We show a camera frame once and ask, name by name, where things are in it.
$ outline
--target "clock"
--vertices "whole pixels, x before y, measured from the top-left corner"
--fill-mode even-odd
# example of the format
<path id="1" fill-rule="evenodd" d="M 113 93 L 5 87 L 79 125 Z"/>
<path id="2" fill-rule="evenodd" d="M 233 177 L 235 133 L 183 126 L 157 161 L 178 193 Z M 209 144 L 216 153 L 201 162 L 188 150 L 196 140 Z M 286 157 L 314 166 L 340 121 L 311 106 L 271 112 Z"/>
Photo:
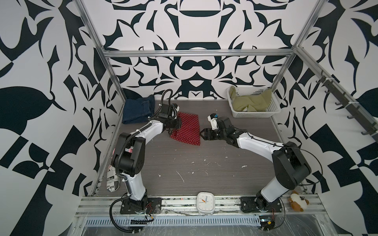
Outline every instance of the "clock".
<path id="1" fill-rule="evenodd" d="M 215 197 L 212 193 L 200 192 L 197 195 L 197 210 L 204 214 L 213 214 L 215 210 Z"/>

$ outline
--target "olive green towel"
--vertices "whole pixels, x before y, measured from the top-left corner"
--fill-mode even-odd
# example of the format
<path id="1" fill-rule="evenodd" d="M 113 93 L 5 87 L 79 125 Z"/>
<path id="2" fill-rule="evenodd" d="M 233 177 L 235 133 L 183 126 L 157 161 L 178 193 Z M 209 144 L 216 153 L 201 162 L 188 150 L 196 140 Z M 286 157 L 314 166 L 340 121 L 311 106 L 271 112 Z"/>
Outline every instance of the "olive green towel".
<path id="1" fill-rule="evenodd" d="M 231 86 L 230 98 L 234 111 L 265 111 L 272 101 L 272 90 L 267 89 L 259 95 L 237 96 L 235 87 Z"/>

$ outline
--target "brown and white plush toy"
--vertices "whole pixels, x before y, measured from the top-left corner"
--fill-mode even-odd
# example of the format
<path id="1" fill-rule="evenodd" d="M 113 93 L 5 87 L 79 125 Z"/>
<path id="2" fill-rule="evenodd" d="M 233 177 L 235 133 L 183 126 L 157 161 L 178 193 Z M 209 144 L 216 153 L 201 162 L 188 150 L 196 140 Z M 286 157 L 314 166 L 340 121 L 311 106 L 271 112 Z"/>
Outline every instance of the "brown and white plush toy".
<path id="1" fill-rule="evenodd" d="M 288 198 L 291 207 L 295 211 L 304 211 L 307 209 L 307 205 L 310 203 L 307 199 L 304 199 L 303 197 L 299 196 L 297 192 L 293 191 L 293 193 L 290 195 L 290 198 Z"/>

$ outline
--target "laundry basket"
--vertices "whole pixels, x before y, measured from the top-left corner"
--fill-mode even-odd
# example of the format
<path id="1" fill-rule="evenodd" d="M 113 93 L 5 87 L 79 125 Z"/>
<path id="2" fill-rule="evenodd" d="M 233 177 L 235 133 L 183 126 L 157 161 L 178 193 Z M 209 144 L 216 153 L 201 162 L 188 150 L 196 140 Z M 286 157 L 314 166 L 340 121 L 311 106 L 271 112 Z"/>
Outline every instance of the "laundry basket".
<path id="1" fill-rule="evenodd" d="M 259 95 L 260 93 L 262 93 L 264 90 L 268 88 L 248 86 L 248 87 L 235 87 L 235 89 L 236 89 L 236 95 L 243 96 L 243 95 Z M 272 94 L 271 103 L 265 111 L 234 111 L 234 109 L 232 108 L 229 92 L 230 92 L 230 88 L 227 88 L 228 104 L 230 105 L 233 117 L 271 117 L 274 114 L 281 112 L 281 107 L 274 94 Z"/>

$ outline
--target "patterned wall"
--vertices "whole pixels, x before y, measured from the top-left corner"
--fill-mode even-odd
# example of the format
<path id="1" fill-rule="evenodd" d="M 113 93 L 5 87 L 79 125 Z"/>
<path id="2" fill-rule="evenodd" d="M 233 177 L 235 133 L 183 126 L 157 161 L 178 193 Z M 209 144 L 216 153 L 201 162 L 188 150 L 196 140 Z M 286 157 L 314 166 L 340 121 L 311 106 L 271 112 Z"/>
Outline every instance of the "patterned wall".
<path id="1" fill-rule="evenodd" d="M 107 50 L 291 48 L 316 0 L 84 0 Z M 223 99 L 230 85 L 270 86 L 284 56 L 113 58 L 126 94 L 173 89 Z"/>
<path id="2" fill-rule="evenodd" d="M 373 116 L 378 117 L 378 59 L 375 0 L 330 0 L 311 30 L 305 49 Z M 296 57 L 276 92 L 282 112 L 274 116 L 284 141 L 309 150 L 322 163 L 318 193 L 339 233 L 377 234 L 378 144 L 337 99 L 325 94 L 318 78 Z M 321 178 L 316 160 L 309 184 Z"/>
<path id="3" fill-rule="evenodd" d="M 1 235 L 60 235 L 122 100 L 71 0 L 0 3 Z"/>

